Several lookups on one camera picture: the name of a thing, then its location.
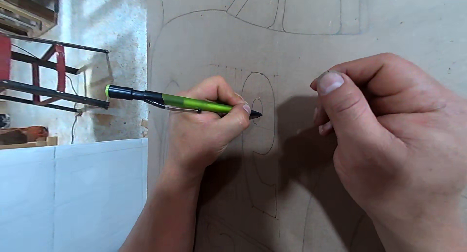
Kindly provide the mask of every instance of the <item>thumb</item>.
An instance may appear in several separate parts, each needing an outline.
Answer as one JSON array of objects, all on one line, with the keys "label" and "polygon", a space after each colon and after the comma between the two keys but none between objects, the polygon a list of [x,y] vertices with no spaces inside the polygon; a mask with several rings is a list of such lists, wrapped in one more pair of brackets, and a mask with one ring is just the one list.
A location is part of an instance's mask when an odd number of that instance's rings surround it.
[{"label": "thumb", "polygon": [[223,134],[225,143],[239,136],[250,125],[251,108],[248,104],[238,104],[217,121],[216,128]]},{"label": "thumb", "polygon": [[327,71],[317,80],[321,104],[338,139],[381,140],[386,130],[377,120],[362,91],[345,74]]}]

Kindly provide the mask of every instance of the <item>hand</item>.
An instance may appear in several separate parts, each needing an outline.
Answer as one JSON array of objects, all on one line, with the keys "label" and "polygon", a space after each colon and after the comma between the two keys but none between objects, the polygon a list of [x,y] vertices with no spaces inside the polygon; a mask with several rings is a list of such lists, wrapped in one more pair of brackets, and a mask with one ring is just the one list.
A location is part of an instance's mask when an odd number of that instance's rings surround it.
[{"label": "hand", "polygon": [[171,113],[165,165],[187,179],[200,179],[204,169],[224,152],[227,144],[248,128],[251,109],[221,76],[205,79],[178,95],[234,106],[223,118],[213,112]]},{"label": "hand", "polygon": [[465,251],[467,101],[385,53],[339,64],[312,82],[315,124],[335,131],[336,171],[387,251]]}]

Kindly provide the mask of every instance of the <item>cardboard sheet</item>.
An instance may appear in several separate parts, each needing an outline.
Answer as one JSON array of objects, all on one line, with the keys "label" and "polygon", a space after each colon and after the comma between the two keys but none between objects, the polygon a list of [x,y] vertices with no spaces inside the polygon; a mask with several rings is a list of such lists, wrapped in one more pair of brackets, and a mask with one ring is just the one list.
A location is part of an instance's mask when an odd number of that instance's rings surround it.
[{"label": "cardboard sheet", "polygon": [[[264,114],[209,167],[196,251],[384,251],[312,127],[311,81],[331,66],[397,53],[467,95],[465,0],[148,0],[149,88],[221,75]],[[149,191],[168,112],[149,113]]]}]

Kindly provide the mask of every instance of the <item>black metal bar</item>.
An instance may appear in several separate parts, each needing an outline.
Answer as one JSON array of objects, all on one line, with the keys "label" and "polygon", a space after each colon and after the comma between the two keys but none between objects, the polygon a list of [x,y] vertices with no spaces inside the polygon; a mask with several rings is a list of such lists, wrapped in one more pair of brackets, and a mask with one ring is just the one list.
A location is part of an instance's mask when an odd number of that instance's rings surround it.
[{"label": "black metal bar", "polygon": [[[11,97],[11,96],[7,96],[7,95],[1,95],[0,94],[0,99],[13,101],[13,102],[17,102],[17,103],[36,105],[36,104],[34,104],[34,102],[32,100],[26,100],[26,99],[23,99],[23,98]],[[78,112],[78,110],[70,108],[70,107],[53,105],[53,104],[37,105],[37,106],[42,106],[42,107],[47,107],[47,108],[54,108],[54,109],[57,109],[57,110],[64,110],[64,111],[69,111],[69,112]]]},{"label": "black metal bar", "polygon": [[22,83],[22,82],[0,81],[0,88],[6,88],[6,89],[11,89],[11,90],[20,91],[20,92],[48,96],[51,98],[60,98],[62,100],[97,106],[97,107],[101,107],[104,109],[108,109],[110,105],[109,102],[106,102],[106,101],[96,100],[96,99],[87,98],[87,97],[74,95],[70,93],[64,93],[64,92],[60,92],[56,90],[43,88],[43,87],[37,87],[34,85]]},{"label": "black metal bar", "polygon": [[[44,60],[34,58],[34,57],[26,55],[26,54],[19,53],[19,52],[13,52],[12,51],[11,52],[11,59],[16,60],[16,61],[26,62],[26,63],[34,63],[34,64],[37,64],[39,66],[45,67],[45,68],[50,68],[50,69],[57,70],[57,64],[54,63],[54,62],[44,61]],[[65,71],[67,73],[69,73],[69,74],[74,74],[75,75],[75,74],[78,73],[79,69],[65,66]]]},{"label": "black metal bar", "polygon": [[64,47],[70,47],[70,48],[75,48],[75,49],[88,50],[88,51],[92,51],[92,52],[109,53],[108,50],[98,49],[98,48],[93,48],[93,47],[87,47],[87,46],[82,46],[82,45],[76,45],[76,44],[71,44],[71,43],[66,43],[66,42],[61,42],[61,41],[44,40],[44,39],[39,39],[39,38],[20,36],[20,35],[15,35],[15,34],[7,34],[7,33],[4,33],[3,35],[5,35],[5,36],[7,36],[7,37],[9,37],[11,39],[40,42],[40,43],[46,43],[46,44],[52,44],[52,45],[53,44],[58,44],[58,45],[61,45],[61,46],[64,46]]}]

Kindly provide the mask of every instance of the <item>green pencil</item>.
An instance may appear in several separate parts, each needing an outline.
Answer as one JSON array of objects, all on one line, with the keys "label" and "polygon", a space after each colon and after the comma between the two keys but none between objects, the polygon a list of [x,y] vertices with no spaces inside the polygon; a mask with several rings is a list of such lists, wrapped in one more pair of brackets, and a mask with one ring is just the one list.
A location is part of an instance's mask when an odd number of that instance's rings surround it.
[{"label": "green pencil", "polygon": [[[207,111],[227,114],[233,108],[232,106],[225,104],[218,104],[153,91],[137,91],[133,88],[116,85],[108,85],[106,87],[106,95],[107,97],[114,99],[141,100],[161,109],[181,112],[201,113],[201,111]],[[251,110],[250,119],[258,118],[261,116],[262,114],[260,112]]]}]

